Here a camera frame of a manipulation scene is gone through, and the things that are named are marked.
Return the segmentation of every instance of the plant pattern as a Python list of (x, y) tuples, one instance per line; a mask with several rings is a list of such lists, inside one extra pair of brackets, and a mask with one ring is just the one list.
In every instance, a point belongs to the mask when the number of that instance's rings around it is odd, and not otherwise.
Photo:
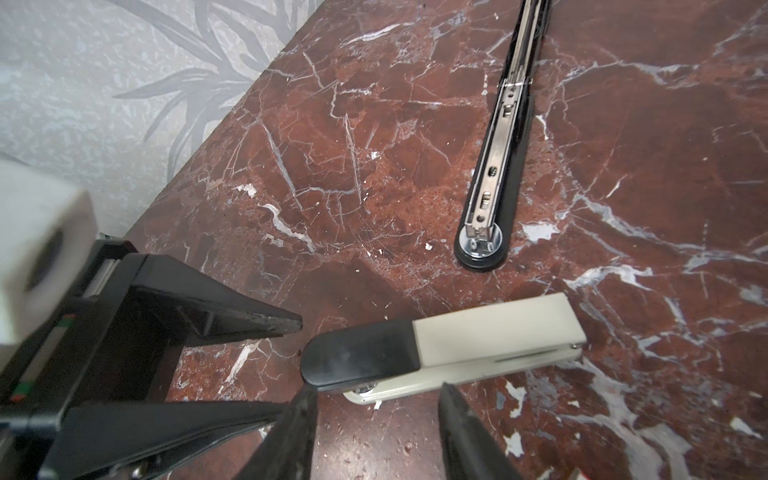
[[(195, 151), (203, 143), (206, 126), (220, 122), (229, 113), (228, 102), (239, 99), (269, 66), (271, 58), (259, 38), (234, 14), (271, 28), (285, 45), (296, 32), (300, 9), (306, 4), (307, 16), (317, 8), (316, 0), (272, 0), (274, 13), (249, 0), (190, 0), (194, 4), (196, 31), (177, 19), (141, 0), (106, 0), (152, 25), (168, 40), (209, 64), (209, 68), (184, 68), (165, 78), (115, 95), (117, 99), (147, 99), (161, 95), (171, 97), (144, 135), (147, 141), (162, 121), (175, 109), (186, 106), (184, 126), (174, 138), (168, 151), (167, 180), (173, 178), (187, 145)], [(255, 71), (252, 75), (238, 71), (221, 46), (211, 26), (215, 15), (246, 45), (247, 54), (240, 54), (243, 65)]]

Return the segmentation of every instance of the wallpaper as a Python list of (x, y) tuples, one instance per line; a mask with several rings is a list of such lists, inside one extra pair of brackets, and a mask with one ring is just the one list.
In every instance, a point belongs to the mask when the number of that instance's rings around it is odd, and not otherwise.
[(322, 0), (0, 0), (0, 159), (120, 236)]

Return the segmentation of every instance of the red marble table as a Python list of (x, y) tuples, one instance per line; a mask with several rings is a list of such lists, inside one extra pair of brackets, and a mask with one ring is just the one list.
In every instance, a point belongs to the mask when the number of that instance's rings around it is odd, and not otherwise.
[[(470, 273), (518, 6), (318, 8), (127, 236), (303, 331), (185, 351), (169, 399), (286, 401), (317, 333), (562, 291), (582, 360), (462, 387), (526, 478), (768, 478), (768, 4), (555, 2), (511, 254)], [(321, 396), (313, 478), (443, 478), (436, 406)], [(231, 478), (260, 438), (171, 478)]]

